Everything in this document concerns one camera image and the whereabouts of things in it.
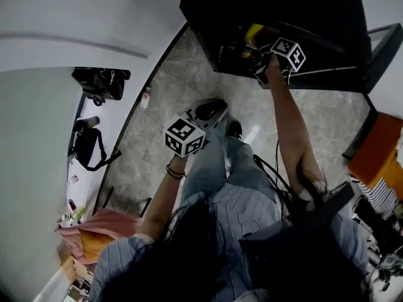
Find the black handbag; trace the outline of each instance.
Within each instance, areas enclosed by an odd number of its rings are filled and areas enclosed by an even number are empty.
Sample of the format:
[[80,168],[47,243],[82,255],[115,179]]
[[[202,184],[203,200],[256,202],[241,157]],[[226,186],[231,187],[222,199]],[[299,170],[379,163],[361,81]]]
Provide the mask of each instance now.
[[101,106],[106,99],[122,99],[125,81],[130,78],[129,70],[76,67],[73,78],[81,85],[85,96]]
[[[95,167],[88,167],[89,161],[93,155],[96,140],[98,139],[99,149],[101,150],[101,160]],[[121,151],[106,159],[106,152],[103,148],[102,134],[97,128],[90,128],[83,130],[82,133],[77,135],[76,142],[73,146],[76,159],[88,171],[97,171],[99,168],[116,160],[122,155]]]

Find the black shoe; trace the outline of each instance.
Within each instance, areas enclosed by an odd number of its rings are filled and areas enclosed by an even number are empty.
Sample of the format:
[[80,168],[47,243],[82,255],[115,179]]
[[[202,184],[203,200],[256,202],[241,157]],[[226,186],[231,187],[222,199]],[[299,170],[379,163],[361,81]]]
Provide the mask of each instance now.
[[231,122],[228,127],[227,136],[242,140],[242,126],[238,121]]

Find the gray marble floor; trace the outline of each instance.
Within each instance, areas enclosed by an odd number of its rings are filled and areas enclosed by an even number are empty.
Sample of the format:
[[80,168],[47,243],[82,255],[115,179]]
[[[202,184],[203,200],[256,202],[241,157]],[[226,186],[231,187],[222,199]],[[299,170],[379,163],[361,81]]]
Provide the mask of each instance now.
[[[254,79],[214,72],[190,30],[179,39],[150,86],[150,106],[135,110],[119,146],[123,155],[111,165],[100,203],[110,186],[115,191],[108,207],[114,210],[137,214],[139,203],[153,197],[173,156],[162,141],[163,126],[197,99],[223,98],[229,113],[242,123],[244,139],[255,154],[274,164],[277,129],[270,91],[262,90]],[[308,126],[315,157],[333,188],[347,178],[341,154],[369,107],[361,94],[309,90],[292,94]],[[280,155],[279,161],[285,177]]]

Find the blue striped shirt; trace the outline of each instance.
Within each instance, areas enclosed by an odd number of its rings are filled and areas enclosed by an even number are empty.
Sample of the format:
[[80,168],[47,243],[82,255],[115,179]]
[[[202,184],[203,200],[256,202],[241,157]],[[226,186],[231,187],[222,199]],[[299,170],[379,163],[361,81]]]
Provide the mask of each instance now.
[[[199,196],[200,193],[195,194],[183,204],[192,204]],[[259,301],[267,298],[268,293],[255,287],[251,281],[247,257],[238,240],[247,233],[257,232],[280,220],[274,192],[270,198],[259,191],[226,184],[211,200],[222,227],[219,242],[223,242],[225,237],[227,258],[227,265],[219,275],[225,287],[212,300]],[[342,212],[332,221],[331,229],[344,255],[365,273],[368,257],[357,224]],[[94,275],[97,281],[93,283],[89,300],[99,300],[102,284],[109,280],[111,274],[124,272],[139,249],[151,242],[151,238],[145,235],[135,235],[110,243],[99,257]]]

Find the light blue jeans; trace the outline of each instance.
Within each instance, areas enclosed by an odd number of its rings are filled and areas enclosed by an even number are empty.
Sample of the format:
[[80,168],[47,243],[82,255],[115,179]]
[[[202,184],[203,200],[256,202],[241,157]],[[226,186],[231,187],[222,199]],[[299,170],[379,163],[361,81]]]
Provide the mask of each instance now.
[[[251,146],[234,137],[224,138],[225,126],[225,120],[220,122],[208,138],[210,143],[196,154],[183,184],[181,202],[200,191],[207,196],[214,195],[226,182],[260,191],[269,198],[274,197],[268,177],[253,161]],[[224,148],[231,163],[228,179],[225,173]]]

